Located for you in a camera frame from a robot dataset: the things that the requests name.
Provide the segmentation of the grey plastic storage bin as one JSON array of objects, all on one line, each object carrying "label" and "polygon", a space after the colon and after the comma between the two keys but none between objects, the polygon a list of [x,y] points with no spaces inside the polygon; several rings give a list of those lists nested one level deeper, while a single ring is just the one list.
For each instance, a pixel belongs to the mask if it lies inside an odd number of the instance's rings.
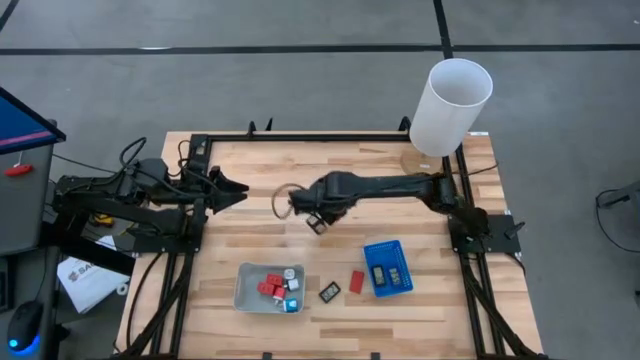
[{"label": "grey plastic storage bin", "polygon": [[[284,270],[292,268],[295,270],[294,279],[299,281],[300,288],[296,291],[288,289],[285,278],[284,288],[286,289],[285,299],[295,298],[299,304],[299,311],[296,313],[286,313],[283,309],[283,301],[276,302],[272,297],[261,295],[256,287],[259,282],[266,282],[268,274],[284,274]],[[235,292],[234,308],[240,312],[259,314],[297,314],[304,307],[306,285],[306,273],[301,265],[264,265],[245,262],[239,266]]]}]

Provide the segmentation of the black computer mouse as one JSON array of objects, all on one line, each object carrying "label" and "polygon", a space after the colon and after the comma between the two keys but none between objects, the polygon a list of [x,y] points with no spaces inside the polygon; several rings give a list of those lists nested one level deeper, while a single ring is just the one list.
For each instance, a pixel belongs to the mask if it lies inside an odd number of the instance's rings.
[{"label": "black computer mouse", "polygon": [[37,300],[18,306],[7,327],[7,346],[14,355],[32,353],[40,342],[39,327],[43,305]]}]

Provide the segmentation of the blue perforated plastic basket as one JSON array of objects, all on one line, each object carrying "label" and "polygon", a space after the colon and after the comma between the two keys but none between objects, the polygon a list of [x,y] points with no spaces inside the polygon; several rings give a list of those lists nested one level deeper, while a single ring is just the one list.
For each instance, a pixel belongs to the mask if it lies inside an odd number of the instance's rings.
[{"label": "blue perforated plastic basket", "polygon": [[363,254],[373,293],[377,298],[413,290],[411,273],[399,240],[366,245]]}]

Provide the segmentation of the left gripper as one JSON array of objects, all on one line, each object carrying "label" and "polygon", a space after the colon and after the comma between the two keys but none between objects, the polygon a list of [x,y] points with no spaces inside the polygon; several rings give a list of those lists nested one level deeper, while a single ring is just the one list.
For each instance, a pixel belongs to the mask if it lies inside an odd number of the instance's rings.
[{"label": "left gripper", "polygon": [[246,200],[245,192],[249,190],[248,185],[227,178],[219,166],[213,166],[208,175],[187,171],[184,181],[187,192],[191,196],[203,199],[213,214]]}]

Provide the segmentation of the white lamp shade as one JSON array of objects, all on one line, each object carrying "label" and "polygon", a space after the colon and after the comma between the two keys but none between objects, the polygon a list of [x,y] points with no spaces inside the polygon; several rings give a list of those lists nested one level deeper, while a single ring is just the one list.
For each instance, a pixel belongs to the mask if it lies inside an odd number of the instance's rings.
[{"label": "white lamp shade", "polygon": [[408,130],[413,148],[402,153],[402,170],[442,171],[442,159],[462,144],[492,93],[491,75],[476,62],[451,58],[434,65]]}]

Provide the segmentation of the white printed paper sheet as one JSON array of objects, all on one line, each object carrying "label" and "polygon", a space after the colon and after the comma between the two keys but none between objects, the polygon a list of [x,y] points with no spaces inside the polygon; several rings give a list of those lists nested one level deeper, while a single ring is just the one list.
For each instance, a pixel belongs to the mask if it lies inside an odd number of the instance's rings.
[{"label": "white printed paper sheet", "polygon": [[88,312],[113,292],[126,295],[130,281],[129,275],[75,257],[58,264],[57,276],[79,314]]}]

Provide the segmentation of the blue screen monitor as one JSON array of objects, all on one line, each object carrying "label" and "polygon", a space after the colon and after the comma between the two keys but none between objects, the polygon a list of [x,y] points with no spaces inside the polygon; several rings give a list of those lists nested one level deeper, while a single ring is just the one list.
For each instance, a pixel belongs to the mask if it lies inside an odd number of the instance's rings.
[{"label": "blue screen monitor", "polygon": [[0,86],[0,155],[61,143],[66,134]]}]

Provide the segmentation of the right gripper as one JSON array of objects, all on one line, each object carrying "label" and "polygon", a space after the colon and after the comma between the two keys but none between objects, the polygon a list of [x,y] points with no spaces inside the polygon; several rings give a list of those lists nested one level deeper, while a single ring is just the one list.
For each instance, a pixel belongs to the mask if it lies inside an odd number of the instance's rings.
[{"label": "right gripper", "polygon": [[296,216],[309,220],[314,215],[321,217],[328,226],[343,218],[348,210],[349,196],[340,192],[340,181],[346,172],[334,171],[316,180],[309,188],[289,192],[289,204]]}]

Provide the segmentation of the black aluminium table frame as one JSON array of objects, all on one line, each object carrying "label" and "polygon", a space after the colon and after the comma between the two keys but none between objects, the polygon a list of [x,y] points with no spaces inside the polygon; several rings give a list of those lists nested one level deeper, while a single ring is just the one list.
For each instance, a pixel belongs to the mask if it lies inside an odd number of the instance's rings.
[{"label": "black aluminium table frame", "polygon": [[[136,260],[116,345],[130,360],[487,359],[548,360],[522,268],[505,255],[458,255],[447,221],[417,200],[367,200],[316,235],[303,218],[273,215],[285,183],[308,185],[333,171],[400,175],[413,145],[404,131],[211,132],[212,164],[249,186],[245,201],[209,218],[185,295],[151,344],[134,339],[159,306],[180,261]],[[363,248],[399,240],[413,290],[377,298]],[[304,307],[297,314],[236,311],[234,286],[245,262],[301,265]],[[354,270],[362,292],[349,291]],[[341,292],[325,304],[319,293]]]}]

